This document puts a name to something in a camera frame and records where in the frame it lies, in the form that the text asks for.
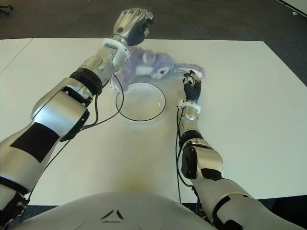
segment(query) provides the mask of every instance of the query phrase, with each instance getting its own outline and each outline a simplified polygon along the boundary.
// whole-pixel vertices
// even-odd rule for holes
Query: gray carpet
[[[152,39],[264,41],[307,85],[307,20],[275,0],[0,0],[0,39],[110,36],[118,14],[154,14]]]

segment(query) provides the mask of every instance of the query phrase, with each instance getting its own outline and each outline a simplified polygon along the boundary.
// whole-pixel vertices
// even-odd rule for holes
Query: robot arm
[[[152,14],[139,8],[121,13],[113,39],[87,59],[69,78],[34,106],[31,122],[0,142],[0,228],[19,215],[29,193],[59,141],[74,138],[89,117],[88,105],[129,58],[127,46],[137,45],[148,34]]]
[[[193,183],[209,221],[220,230],[303,229],[271,213],[236,182],[222,178],[223,160],[197,128],[201,82],[191,72],[183,83],[187,100],[178,106],[181,172]]]

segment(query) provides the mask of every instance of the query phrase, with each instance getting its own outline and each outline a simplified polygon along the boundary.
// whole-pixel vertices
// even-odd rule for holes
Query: black cable
[[[178,144],[178,115],[179,109],[177,110],[177,133],[176,133],[176,145],[175,145],[175,160],[176,160],[176,174],[177,174],[177,186],[178,186],[178,195],[179,195],[179,202],[181,203],[181,193],[179,188],[179,176],[178,176],[178,163],[177,163],[177,144]]]
[[[49,161],[49,163],[46,165],[45,169],[43,170],[42,174],[43,174],[44,171],[48,168],[48,166],[54,161],[54,159],[62,152],[62,150],[68,145],[68,143],[69,143],[71,140],[72,140],[72,139],[70,139],[69,141],[67,141],[67,142],[65,143],[65,145],[64,145],[64,146],[57,152],[57,154],[51,159],[51,161]],[[37,182],[36,182],[35,185],[33,186],[32,190],[31,190],[31,192],[30,192],[30,195],[29,195],[29,197],[28,197],[28,200],[31,198],[32,193],[33,193],[33,191],[34,191],[34,189],[35,189],[35,187],[36,187],[36,185],[37,185]],[[22,216],[20,217],[19,223],[22,222],[22,220],[23,220],[23,218],[24,218],[24,213],[25,213],[25,211],[23,212]]]
[[[96,123],[96,124],[94,124],[94,125],[92,125],[92,126],[84,127],[84,128],[82,128],[79,132],[81,132],[82,130],[85,130],[85,129],[88,129],[88,128],[97,126],[97,125],[99,125],[99,124],[101,124],[101,123],[104,123],[104,122],[106,122],[106,121],[112,119],[113,117],[115,117],[118,113],[120,113],[120,110],[122,109],[123,104],[124,104],[124,90],[123,90],[123,87],[121,86],[120,81],[118,80],[117,76],[116,76],[115,74],[113,74],[113,75],[114,75],[114,77],[117,79],[117,81],[119,82],[120,89],[121,89],[121,93],[122,93],[122,96],[123,96],[123,100],[122,100],[122,102],[121,102],[120,108],[117,110],[117,112],[116,112],[114,115],[112,115],[112,116],[109,117],[108,119],[103,120],[103,121],[101,121],[101,122],[98,122],[98,123]]]
[[[109,83],[110,79],[106,81],[106,83],[102,86],[102,89]],[[89,125],[84,125],[82,128],[85,127],[89,127],[89,126],[93,126],[98,122],[98,118],[99,118],[99,114],[98,114],[98,95],[95,95],[95,115],[96,115],[96,119],[93,123],[89,124]]]
[[[179,129],[179,125],[180,125],[180,122],[181,122],[181,118],[182,118],[182,114],[183,114],[183,109],[181,110],[181,115],[180,115],[180,120],[178,122],[178,115],[177,115],[177,118],[176,118],[176,121],[177,121],[177,136],[180,138],[180,129]],[[177,139],[176,139],[176,146],[175,146],[175,152],[176,152],[176,168],[177,168],[177,175],[179,176],[181,182],[186,186],[186,187],[193,187],[193,185],[191,184],[187,184],[181,174],[180,174],[180,171],[179,171],[179,167],[178,167],[178,163],[179,163],[179,157],[180,157],[180,154],[181,154],[181,151],[182,151],[182,148],[179,149],[179,153],[177,155]]]
[[[200,216],[200,215],[201,215],[201,212],[200,212],[200,206],[201,206],[201,200],[200,200],[199,196],[197,196],[197,203],[196,203],[196,214],[197,214],[198,216]]]
[[[85,128],[85,127],[88,127],[88,126],[93,126],[98,122],[99,115],[98,115],[98,103],[97,103],[97,101],[98,101],[98,95],[96,94],[95,95],[95,114],[96,114],[95,121],[93,123],[91,123],[90,125],[84,125],[82,128]]]
[[[81,131],[83,131],[83,130],[85,130],[85,129],[87,129],[87,128],[91,128],[91,127],[94,127],[94,126],[99,125],[99,124],[101,124],[101,123],[104,123],[105,121],[107,121],[107,120],[109,120],[109,119],[115,117],[115,116],[120,112],[120,110],[121,110],[121,108],[123,107],[123,104],[124,104],[124,91],[123,91],[123,88],[122,88],[122,86],[121,86],[121,84],[120,84],[120,81],[118,80],[117,76],[116,76],[115,74],[113,74],[113,75],[115,76],[115,78],[116,78],[117,81],[119,82],[120,89],[121,89],[121,93],[122,93],[122,96],[123,96],[123,101],[121,102],[120,108],[118,109],[118,111],[117,111],[113,116],[109,117],[108,119],[106,119],[106,120],[104,120],[104,121],[101,121],[101,122],[97,123],[97,121],[98,121],[98,107],[97,107],[97,98],[98,98],[98,95],[95,95],[95,112],[96,112],[96,120],[95,120],[95,122],[92,123],[91,125],[84,126],[83,128],[81,128],[81,129],[78,131],[78,133],[80,133]],[[70,139],[69,141],[67,141],[67,142],[65,143],[65,145],[64,145],[64,146],[57,152],[57,154],[51,159],[51,161],[49,161],[49,163],[46,165],[45,169],[43,170],[42,174],[43,174],[44,171],[47,169],[47,167],[55,160],[55,158],[62,152],[62,150],[68,145],[68,143],[69,143],[71,140],[72,140],[72,139]],[[31,192],[30,192],[30,194],[29,194],[28,200],[31,198],[31,195],[32,195],[32,193],[33,193],[33,191],[34,191],[34,189],[35,189],[35,187],[36,187],[36,185],[37,185],[37,182],[36,182],[36,184],[33,186],[32,190],[31,190]],[[19,223],[22,222],[23,217],[24,217],[24,213],[25,213],[25,211],[23,212],[23,214],[22,214],[22,216],[21,216],[21,218],[20,218],[20,220],[19,220]]]
[[[198,194],[197,194],[197,192],[196,192],[195,187],[194,187],[193,185],[191,185],[191,184],[187,184],[187,183],[183,180],[183,178],[182,178],[182,176],[181,176],[181,173],[180,173],[180,171],[179,171],[179,167],[178,167],[179,158],[180,158],[180,154],[181,154],[181,151],[182,151],[182,148],[180,147],[179,153],[177,154],[178,138],[180,138],[180,127],[179,127],[179,125],[180,125],[180,122],[181,122],[182,114],[183,114],[183,109],[182,109],[182,111],[181,111],[180,120],[178,121],[178,115],[179,115],[179,109],[178,109],[178,110],[177,110],[177,117],[176,117],[176,122],[177,122],[177,133],[176,133],[175,153],[176,153],[176,169],[177,169],[177,185],[178,185],[179,201],[180,201],[180,203],[181,203],[181,193],[180,193],[179,179],[178,179],[178,178],[180,178],[181,182],[182,182],[185,186],[191,187],[192,190],[194,191],[194,193],[195,193],[195,195],[196,195],[196,197],[197,197],[196,214],[197,214],[198,216],[200,216],[200,204],[201,204],[201,200],[200,200],[200,198],[199,198],[199,196],[198,196]]]

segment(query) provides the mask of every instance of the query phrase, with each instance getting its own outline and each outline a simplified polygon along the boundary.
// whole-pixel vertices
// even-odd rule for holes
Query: tabletop
[[[0,139],[28,124],[35,102],[101,45],[101,39],[34,38],[0,75]],[[256,199],[307,194],[307,89],[264,42],[146,40],[141,47],[205,68],[199,129],[222,156],[224,178]],[[161,88],[166,97],[161,115],[139,123],[118,115],[79,133],[42,175],[30,204],[61,205],[131,190],[178,200],[175,137],[176,105],[184,98],[181,76],[134,81]],[[116,112],[116,95],[106,87],[99,97],[101,120]],[[93,106],[89,111],[91,123]],[[182,202],[196,202],[190,189],[181,184],[180,190]]]
[[[0,40],[0,73],[31,40],[31,38]]]

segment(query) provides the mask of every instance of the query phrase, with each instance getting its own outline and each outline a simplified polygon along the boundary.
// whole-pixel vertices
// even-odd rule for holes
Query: plush bunny
[[[149,75],[155,79],[162,79],[171,75],[173,72],[189,72],[192,69],[201,78],[204,76],[204,69],[198,65],[175,63],[174,59],[166,53],[155,53],[151,50],[133,46],[129,47],[130,58],[127,60],[120,71],[116,74],[124,91],[128,89],[135,76]],[[121,91],[116,78],[112,76],[111,87]]]

